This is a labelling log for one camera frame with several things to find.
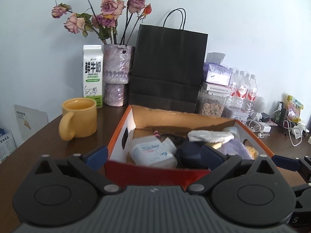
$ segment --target plastic bottle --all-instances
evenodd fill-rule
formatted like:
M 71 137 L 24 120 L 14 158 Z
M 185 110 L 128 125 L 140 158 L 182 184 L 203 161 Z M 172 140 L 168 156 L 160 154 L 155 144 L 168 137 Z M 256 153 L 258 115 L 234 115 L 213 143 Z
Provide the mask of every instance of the plastic bottle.
M 248 113 L 251 112 L 252 106 L 254 105 L 254 100 L 257 95 L 258 87 L 256 84 L 256 76 L 251 74 L 251 79 L 248 82 L 248 92 L 244 101 L 244 110 Z
M 134 138 L 129 153 L 139 166 L 175 168 L 177 160 L 155 136 Z
M 227 97 L 226 106 L 234 106 L 234 99 L 235 99 L 235 93 L 236 93 L 236 78 L 235 78 L 235 72 L 236 70 L 233 68 L 229 68 L 229 71 L 232 72 L 231 79 L 229 82 L 229 87 L 231 89 L 231 93 Z
M 237 89 L 235 93 L 235 97 L 236 97 L 235 106 L 238 108 L 243 107 L 243 103 L 244 103 L 244 100 L 247 94 L 248 83 L 245 79 L 245 76 L 246 76 L 246 72 L 240 71 L 240 76 L 238 78 Z

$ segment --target bag handle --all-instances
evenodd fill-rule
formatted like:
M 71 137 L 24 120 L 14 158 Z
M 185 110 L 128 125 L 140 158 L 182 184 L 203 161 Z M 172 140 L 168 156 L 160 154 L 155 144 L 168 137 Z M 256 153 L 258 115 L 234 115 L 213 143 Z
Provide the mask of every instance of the bag handle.
M 183 11 L 185 12 L 185 20 L 182 18 L 181 25 L 180 25 L 179 29 L 181 30 L 181 26 L 182 26 L 183 29 L 184 29 L 185 23 L 186 23 L 186 11 L 185 11 L 184 8 L 177 8 L 177 9 L 175 9 L 175 10 L 172 10 L 172 11 L 167 15 L 167 17 L 165 18 L 164 23 L 163 23 L 163 27 L 164 27 L 164 25 L 165 25 L 165 23 L 166 23 L 166 20 L 168 19 L 168 17 L 169 17 L 173 12 L 179 11 L 179 12 L 181 13 L 182 17 L 183 17 L 183 13 L 182 13 L 181 10 L 183 10 Z

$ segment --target purple fabric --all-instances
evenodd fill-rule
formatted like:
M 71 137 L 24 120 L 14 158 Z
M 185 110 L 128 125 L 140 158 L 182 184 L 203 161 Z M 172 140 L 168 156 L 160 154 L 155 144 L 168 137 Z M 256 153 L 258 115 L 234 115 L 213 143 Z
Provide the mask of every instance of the purple fabric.
M 228 153 L 236 153 L 240 155 L 242 159 L 253 159 L 249 150 L 238 139 L 232 139 L 228 143 L 223 144 L 218 151 L 225 155 Z

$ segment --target yellow mug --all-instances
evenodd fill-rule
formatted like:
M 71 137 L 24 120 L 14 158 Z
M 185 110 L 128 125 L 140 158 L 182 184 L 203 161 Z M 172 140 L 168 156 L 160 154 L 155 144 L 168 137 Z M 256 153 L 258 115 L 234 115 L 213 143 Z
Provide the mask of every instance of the yellow mug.
M 59 134 L 63 140 L 88 137 L 97 130 L 96 101 L 90 98 L 74 98 L 62 104 L 63 118 L 59 123 Z

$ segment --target white speaker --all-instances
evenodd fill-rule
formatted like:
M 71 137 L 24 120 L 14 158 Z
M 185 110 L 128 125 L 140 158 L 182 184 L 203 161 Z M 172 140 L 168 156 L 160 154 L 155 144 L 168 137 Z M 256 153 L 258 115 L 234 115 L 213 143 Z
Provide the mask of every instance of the white speaker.
M 251 119 L 253 120 L 259 120 L 260 118 L 262 118 L 262 114 L 265 110 L 266 110 L 266 101 L 263 97 L 256 97 L 255 101 L 254 101 L 254 105 L 252 106 L 252 110 L 254 111 L 251 114 Z
M 252 106 L 252 110 L 257 113 L 263 113 L 266 110 L 266 101 L 263 97 L 256 97 L 254 101 L 254 105 Z

